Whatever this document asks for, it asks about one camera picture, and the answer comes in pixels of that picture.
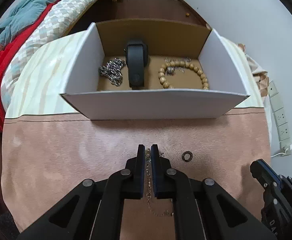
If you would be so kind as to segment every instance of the bedding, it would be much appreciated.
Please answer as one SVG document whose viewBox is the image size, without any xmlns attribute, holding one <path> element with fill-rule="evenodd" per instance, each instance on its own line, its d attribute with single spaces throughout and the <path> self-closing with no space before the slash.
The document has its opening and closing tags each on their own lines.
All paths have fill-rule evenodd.
<svg viewBox="0 0 292 240">
<path fill-rule="evenodd" d="M 95 1 L 61 0 L 58 3 L 50 3 L 41 14 L 44 18 L 38 18 L 0 52 L 0 132 L 14 84 L 27 60 L 43 44 L 66 35 Z"/>
<path fill-rule="evenodd" d="M 8 65 L 1 82 L 1 99 L 6 111 L 15 83 L 24 66 L 42 45 L 67 34 L 73 24 L 96 0 L 61 0 L 27 39 Z"/>
<path fill-rule="evenodd" d="M 249 166 L 259 158 L 270 161 L 268 130 L 257 84 L 237 45 L 223 40 L 251 97 L 220 118 L 91 121 L 59 96 L 68 62 L 83 35 L 85 31 L 39 48 L 25 64 L 12 94 L 3 130 L 2 191 L 19 230 L 83 179 L 108 178 L 135 156 L 138 144 L 153 143 L 173 167 L 190 178 L 214 178 L 260 218 L 263 189 Z M 185 150 L 194 155 L 189 163 L 181 159 Z M 155 198 L 152 206 L 157 213 L 172 209 L 168 200 Z M 126 200 L 121 239 L 145 236 L 174 238 L 173 218 L 154 216 L 145 198 Z"/>
<path fill-rule="evenodd" d="M 0 28 L 5 28 L 0 34 L 0 45 L 5 48 L 26 27 L 33 24 L 46 6 L 57 0 L 22 0 L 13 10 Z"/>
</svg>

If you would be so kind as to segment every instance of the wooden floor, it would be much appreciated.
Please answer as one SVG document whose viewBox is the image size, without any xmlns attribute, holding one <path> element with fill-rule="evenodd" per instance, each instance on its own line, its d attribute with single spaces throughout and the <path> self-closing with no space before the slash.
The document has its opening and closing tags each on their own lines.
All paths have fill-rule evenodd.
<svg viewBox="0 0 292 240">
<path fill-rule="evenodd" d="M 157 18 L 205 26 L 205 21 L 180 0 L 98 0 L 75 24 L 70 34 L 87 30 L 92 22 L 127 18 Z"/>
<path fill-rule="evenodd" d="M 179 0 L 98 0 L 75 24 L 70 34 L 86 30 L 91 22 L 123 18 L 158 18 L 205 26 L 205 21 Z M 2 137 L 0 134 L 0 181 L 2 172 Z M 0 211 L 6 211 L 0 182 Z"/>
</svg>

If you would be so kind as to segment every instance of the white cable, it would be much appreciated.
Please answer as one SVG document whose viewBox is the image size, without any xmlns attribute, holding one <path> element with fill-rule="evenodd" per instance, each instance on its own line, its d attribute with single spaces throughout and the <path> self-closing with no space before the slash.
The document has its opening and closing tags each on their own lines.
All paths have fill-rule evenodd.
<svg viewBox="0 0 292 240">
<path fill-rule="evenodd" d="M 284 153 L 277 153 L 277 154 L 275 154 L 273 156 L 270 156 L 270 158 L 275 157 L 275 156 L 280 155 L 280 154 L 286 155 L 287 151 L 288 151 L 288 148 L 285 150 Z"/>
</svg>

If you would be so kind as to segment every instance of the metal washer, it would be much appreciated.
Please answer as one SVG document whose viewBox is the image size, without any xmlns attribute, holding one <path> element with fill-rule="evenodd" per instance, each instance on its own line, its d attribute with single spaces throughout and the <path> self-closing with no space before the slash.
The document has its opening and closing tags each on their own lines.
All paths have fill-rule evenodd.
<svg viewBox="0 0 292 240">
<path fill-rule="evenodd" d="M 189 158 L 186 160 L 185 159 L 185 155 L 186 154 L 189 154 Z M 190 162 L 192 159 L 193 159 L 193 153 L 191 151 L 185 151 L 182 156 L 181 156 L 181 159 L 184 161 L 184 162 Z"/>
</svg>

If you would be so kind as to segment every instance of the wooden bead bracelet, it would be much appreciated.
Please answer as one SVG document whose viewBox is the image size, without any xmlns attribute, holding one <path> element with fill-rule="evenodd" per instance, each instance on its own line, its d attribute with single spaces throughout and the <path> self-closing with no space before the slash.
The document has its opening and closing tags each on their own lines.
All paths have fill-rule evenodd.
<svg viewBox="0 0 292 240">
<path fill-rule="evenodd" d="M 159 72 L 158 72 L 158 78 L 159 82 L 162 84 L 163 88 L 173 88 L 169 82 L 165 78 L 165 71 L 167 70 L 168 67 L 184 67 L 184 68 L 189 68 L 190 70 L 193 70 L 199 78 L 201 79 L 202 82 L 202 88 L 205 90 L 209 89 L 209 84 L 208 84 L 208 79 L 204 72 L 197 66 L 195 66 L 192 63 L 189 62 L 184 62 L 184 61 L 171 61 L 171 62 L 166 62 L 165 64 L 162 64 Z"/>
</svg>

